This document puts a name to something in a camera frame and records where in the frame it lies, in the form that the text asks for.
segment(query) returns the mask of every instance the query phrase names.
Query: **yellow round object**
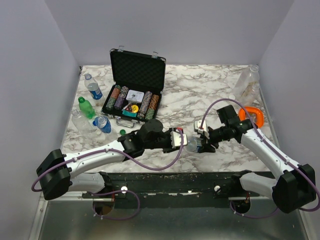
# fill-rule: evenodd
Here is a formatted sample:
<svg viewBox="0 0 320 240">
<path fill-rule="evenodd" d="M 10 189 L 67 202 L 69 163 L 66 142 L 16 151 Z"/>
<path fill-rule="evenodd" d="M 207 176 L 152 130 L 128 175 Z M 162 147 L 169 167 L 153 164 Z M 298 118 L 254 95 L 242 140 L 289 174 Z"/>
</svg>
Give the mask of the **yellow round object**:
<svg viewBox="0 0 320 240">
<path fill-rule="evenodd" d="M 135 114 L 139 111 L 139 107 L 137 105 L 132 105 L 131 106 L 132 112 Z"/>
</svg>

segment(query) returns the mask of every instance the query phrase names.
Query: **wall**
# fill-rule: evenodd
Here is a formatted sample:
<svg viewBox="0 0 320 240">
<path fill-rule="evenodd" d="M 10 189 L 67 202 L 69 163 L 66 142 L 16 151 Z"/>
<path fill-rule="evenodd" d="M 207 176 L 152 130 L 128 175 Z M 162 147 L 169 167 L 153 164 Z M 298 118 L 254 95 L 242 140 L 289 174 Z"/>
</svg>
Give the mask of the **wall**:
<svg viewBox="0 0 320 240">
<path fill-rule="evenodd" d="M 293 0 L 45 0 L 81 65 L 109 50 L 159 52 L 170 64 L 258 63 Z"/>
<path fill-rule="evenodd" d="M 0 7 L 0 239 L 28 239 L 36 168 L 59 148 L 79 67 L 43 0 Z"/>
<path fill-rule="evenodd" d="M 259 65 L 282 150 L 320 174 L 320 1 L 296 0 Z M 320 177 L 316 179 L 320 186 Z M 320 212 L 310 213 L 319 223 Z"/>
</svg>

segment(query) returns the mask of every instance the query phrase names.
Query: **stack of poker chips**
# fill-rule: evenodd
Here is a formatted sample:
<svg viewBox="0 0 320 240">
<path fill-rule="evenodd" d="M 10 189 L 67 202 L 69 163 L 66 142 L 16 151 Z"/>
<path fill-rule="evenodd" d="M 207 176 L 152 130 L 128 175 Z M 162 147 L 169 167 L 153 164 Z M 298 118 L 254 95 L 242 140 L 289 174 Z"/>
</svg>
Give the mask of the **stack of poker chips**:
<svg viewBox="0 0 320 240">
<path fill-rule="evenodd" d="M 156 111 L 156 108 L 157 108 L 157 105 L 158 105 L 158 101 L 159 101 L 159 96 L 158 95 L 153 95 L 152 98 L 151 98 L 151 101 L 150 101 L 150 105 L 149 105 L 148 111 L 146 112 L 146 115 L 145 115 L 145 120 L 152 119 L 152 117 L 155 114 L 155 111 Z"/>
<path fill-rule="evenodd" d="M 139 119 L 144 119 L 145 118 L 147 110 L 148 110 L 149 103 L 151 101 L 151 97 L 152 97 L 152 92 L 150 92 L 150 91 L 147 91 L 144 94 L 144 97 L 143 97 L 143 100 L 142 100 L 142 103 L 141 103 L 141 107 L 140 107 L 140 111 L 139 111 L 138 116 L 137 116 Z"/>
<path fill-rule="evenodd" d="M 122 109 L 122 104 L 124 103 L 124 101 L 126 99 L 128 91 L 129 91 L 129 88 L 126 86 L 123 86 L 121 88 L 120 94 L 114 104 L 115 109 L 117 109 L 117 110 Z"/>
<path fill-rule="evenodd" d="M 105 108 L 108 110 L 108 111 L 111 111 L 113 108 L 114 108 L 114 105 L 116 103 L 116 100 L 120 94 L 120 91 L 121 91 L 121 86 L 119 85 L 115 85 L 114 86 L 114 89 L 111 93 L 111 96 L 109 98 L 109 101 L 107 102 Z"/>
</svg>

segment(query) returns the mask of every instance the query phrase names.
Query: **green bottle cap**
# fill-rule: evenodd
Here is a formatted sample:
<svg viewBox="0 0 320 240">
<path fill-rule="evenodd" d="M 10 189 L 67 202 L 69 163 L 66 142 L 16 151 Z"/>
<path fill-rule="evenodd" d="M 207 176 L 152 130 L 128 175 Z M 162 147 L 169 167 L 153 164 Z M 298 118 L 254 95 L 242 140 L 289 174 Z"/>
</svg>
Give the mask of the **green bottle cap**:
<svg viewBox="0 0 320 240">
<path fill-rule="evenodd" d="M 84 99 L 84 97 L 83 96 L 80 96 L 79 98 L 78 98 L 78 101 L 79 101 L 79 103 L 84 103 L 85 102 L 85 99 Z"/>
<path fill-rule="evenodd" d="M 121 130 L 120 130 L 120 134 L 121 134 L 121 136 L 122 136 L 122 135 L 125 135 L 125 134 L 126 134 L 126 130 L 121 129 Z"/>
</svg>

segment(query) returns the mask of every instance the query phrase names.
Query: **green bottle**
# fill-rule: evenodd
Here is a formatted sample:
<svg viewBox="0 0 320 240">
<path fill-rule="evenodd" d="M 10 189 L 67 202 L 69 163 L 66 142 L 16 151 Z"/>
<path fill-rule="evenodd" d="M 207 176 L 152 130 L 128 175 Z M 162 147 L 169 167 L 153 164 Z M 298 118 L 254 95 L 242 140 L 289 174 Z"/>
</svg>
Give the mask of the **green bottle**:
<svg viewBox="0 0 320 240">
<path fill-rule="evenodd" d="M 88 100 L 85 100 L 82 96 L 78 98 L 78 101 L 81 112 L 83 112 L 88 119 L 92 119 L 96 115 L 96 112 L 91 103 Z"/>
</svg>

